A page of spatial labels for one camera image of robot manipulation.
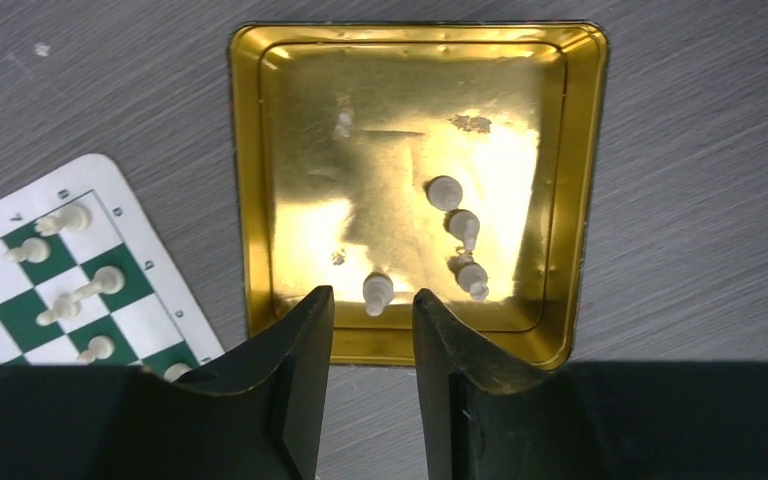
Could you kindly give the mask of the white chess king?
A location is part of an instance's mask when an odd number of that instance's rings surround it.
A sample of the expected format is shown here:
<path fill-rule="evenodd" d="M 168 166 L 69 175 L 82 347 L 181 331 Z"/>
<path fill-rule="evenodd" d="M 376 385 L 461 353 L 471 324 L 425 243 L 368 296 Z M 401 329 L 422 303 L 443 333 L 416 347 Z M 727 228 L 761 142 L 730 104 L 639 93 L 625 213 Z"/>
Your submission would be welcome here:
<path fill-rule="evenodd" d="M 392 280 L 382 274 L 371 274 L 362 287 L 365 312 L 371 317 L 380 316 L 395 297 Z"/>

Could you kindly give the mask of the white chess pawn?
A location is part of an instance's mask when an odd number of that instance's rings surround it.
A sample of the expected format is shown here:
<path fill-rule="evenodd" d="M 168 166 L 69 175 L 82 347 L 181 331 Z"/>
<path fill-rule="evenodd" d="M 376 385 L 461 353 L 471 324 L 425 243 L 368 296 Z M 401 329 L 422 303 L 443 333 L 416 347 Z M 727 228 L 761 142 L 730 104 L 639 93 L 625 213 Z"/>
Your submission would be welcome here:
<path fill-rule="evenodd" d="M 51 255 L 49 244 L 42 238 L 31 237 L 14 248 L 9 248 L 4 253 L 4 258 L 12 263 L 41 263 L 47 260 Z"/>
<path fill-rule="evenodd" d="M 113 355 L 115 349 L 116 346 L 111 337 L 106 335 L 94 336 L 89 340 L 87 347 L 79 353 L 77 360 L 85 364 L 106 360 Z"/>
<path fill-rule="evenodd" d="M 50 308 L 41 312 L 36 317 L 36 324 L 45 327 L 60 320 L 76 317 L 81 311 L 80 302 L 71 295 L 57 297 Z"/>

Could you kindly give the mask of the white chess bishop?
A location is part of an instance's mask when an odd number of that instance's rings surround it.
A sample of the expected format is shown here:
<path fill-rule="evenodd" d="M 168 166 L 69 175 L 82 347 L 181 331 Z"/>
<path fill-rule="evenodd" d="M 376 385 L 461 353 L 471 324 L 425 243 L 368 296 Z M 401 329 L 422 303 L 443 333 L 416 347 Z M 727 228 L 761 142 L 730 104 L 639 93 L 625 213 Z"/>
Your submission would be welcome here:
<path fill-rule="evenodd" d="M 192 370 L 193 368 L 189 364 L 183 363 L 183 362 L 177 362 L 167 367 L 162 372 L 162 377 L 164 380 L 168 382 L 175 382 L 181 376 L 185 375 L 186 373 Z"/>
<path fill-rule="evenodd" d="M 426 195 L 432 206 L 448 212 L 459 208 L 463 199 L 463 189 L 456 179 L 441 175 L 428 183 Z"/>

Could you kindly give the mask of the white chess rook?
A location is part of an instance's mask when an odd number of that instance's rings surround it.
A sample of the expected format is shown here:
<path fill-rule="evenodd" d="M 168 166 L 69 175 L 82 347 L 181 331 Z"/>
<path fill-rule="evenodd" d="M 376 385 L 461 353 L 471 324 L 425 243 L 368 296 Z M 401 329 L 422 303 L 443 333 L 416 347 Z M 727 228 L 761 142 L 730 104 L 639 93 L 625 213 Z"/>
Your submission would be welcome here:
<path fill-rule="evenodd" d="M 91 211 L 81 203 L 65 205 L 56 212 L 35 221 L 34 230 L 41 236 L 53 236 L 63 231 L 78 232 L 92 222 Z"/>
<path fill-rule="evenodd" d="M 489 295 L 487 272 L 478 263 L 464 265 L 458 271 L 456 281 L 473 300 L 484 301 Z"/>

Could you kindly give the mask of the yellow transparent tray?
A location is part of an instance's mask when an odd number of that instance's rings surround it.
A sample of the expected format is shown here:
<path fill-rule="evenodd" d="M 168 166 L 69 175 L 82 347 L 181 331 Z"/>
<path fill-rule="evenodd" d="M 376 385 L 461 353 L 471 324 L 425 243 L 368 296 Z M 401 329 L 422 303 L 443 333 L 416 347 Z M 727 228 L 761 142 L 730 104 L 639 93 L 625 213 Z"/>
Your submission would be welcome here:
<path fill-rule="evenodd" d="M 578 21 L 250 23 L 229 66 L 251 335 L 333 290 L 335 363 L 410 365 L 411 306 L 432 291 L 516 357 L 574 343 L 610 46 Z M 456 210 L 428 183 L 456 179 Z M 447 230 L 480 221 L 466 251 Z M 487 272 L 473 300 L 456 281 Z M 395 297 L 365 312 L 363 283 Z"/>

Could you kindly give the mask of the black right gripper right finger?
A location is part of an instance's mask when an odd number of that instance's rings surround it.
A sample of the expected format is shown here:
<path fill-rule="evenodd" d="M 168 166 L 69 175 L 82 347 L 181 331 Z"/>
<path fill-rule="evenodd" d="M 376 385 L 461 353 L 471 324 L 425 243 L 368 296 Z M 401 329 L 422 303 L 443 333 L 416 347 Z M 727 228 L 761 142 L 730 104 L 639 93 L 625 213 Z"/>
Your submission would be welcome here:
<path fill-rule="evenodd" d="M 768 361 L 544 371 L 427 289 L 412 320 L 433 479 L 768 479 Z"/>

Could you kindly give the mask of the white chess knight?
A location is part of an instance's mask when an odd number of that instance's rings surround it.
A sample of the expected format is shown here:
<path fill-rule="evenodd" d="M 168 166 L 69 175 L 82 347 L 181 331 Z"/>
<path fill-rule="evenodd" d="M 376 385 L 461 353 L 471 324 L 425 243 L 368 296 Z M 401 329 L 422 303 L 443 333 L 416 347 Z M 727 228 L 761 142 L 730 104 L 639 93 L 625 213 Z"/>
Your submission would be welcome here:
<path fill-rule="evenodd" d="M 447 230 L 462 242 L 466 251 L 473 251 L 477 244 L 480 221 L 471 211 L 458 210 L 449 218 Z"/>
<path fill-rule="evenodd" d="M 111 295 L 121 291 L 125 286 L 124 273 L 115 266 L 104 266 L 98 269 L 91 281 L 72 292 L 69 297 L 74 302 L 81 302 L 93 295 Z"/>

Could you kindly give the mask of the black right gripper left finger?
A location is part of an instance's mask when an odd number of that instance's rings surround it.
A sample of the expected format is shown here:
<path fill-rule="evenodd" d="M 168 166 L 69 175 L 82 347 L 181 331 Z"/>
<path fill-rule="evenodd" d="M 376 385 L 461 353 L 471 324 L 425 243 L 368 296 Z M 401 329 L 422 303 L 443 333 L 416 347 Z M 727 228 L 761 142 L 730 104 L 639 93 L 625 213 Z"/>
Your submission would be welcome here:
<path fill-rule="evenodd" d="M 0 366 L 0 479 L 311 479 L 334 320 L 314 288 L 174 382 L 136 366 Z"/>

